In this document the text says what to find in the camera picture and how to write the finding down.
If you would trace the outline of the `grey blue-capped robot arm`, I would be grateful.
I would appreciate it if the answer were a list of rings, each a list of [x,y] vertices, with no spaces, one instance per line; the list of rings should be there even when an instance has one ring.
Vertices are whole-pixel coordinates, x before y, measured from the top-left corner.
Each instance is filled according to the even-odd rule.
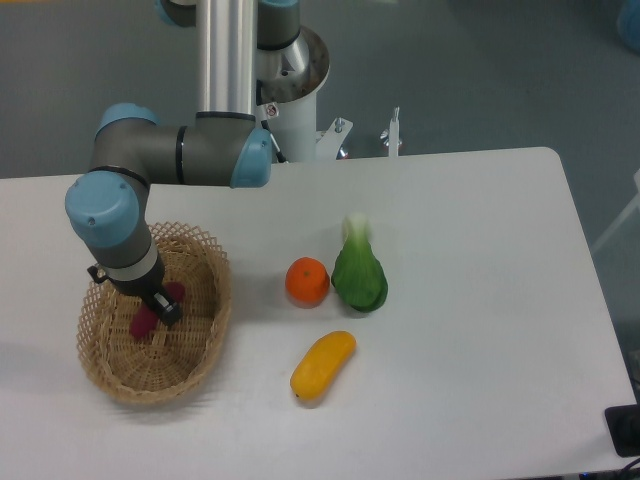
[[[265,76],[255,57],[282,52],[300,35],[295,1],[159,1],[160,18],[197,31],[199,100],[191,126],[161,126],[148,109],[107,109],[89,171],[67,191],[65,210],[95,258],[90,274],[136,296],[166,325],[181,319],[163,285],[164,264],[145,220],[154,184],[265,185],[275,142],[256,117]]]

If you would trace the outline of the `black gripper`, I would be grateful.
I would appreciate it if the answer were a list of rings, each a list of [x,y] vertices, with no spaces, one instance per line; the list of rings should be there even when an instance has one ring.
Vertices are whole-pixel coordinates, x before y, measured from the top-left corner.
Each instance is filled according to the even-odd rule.
[[[140,297],[148,318],[159,320],[167,327],[181,320],[181,306],[163,288],[165,267],[161,259],[156,259],[152,266],[143,267],[141,273],[126,273],[125,268],[103,269],[99,264],[89,266],[87,272],[96,284],[109,280],[119,293]]]

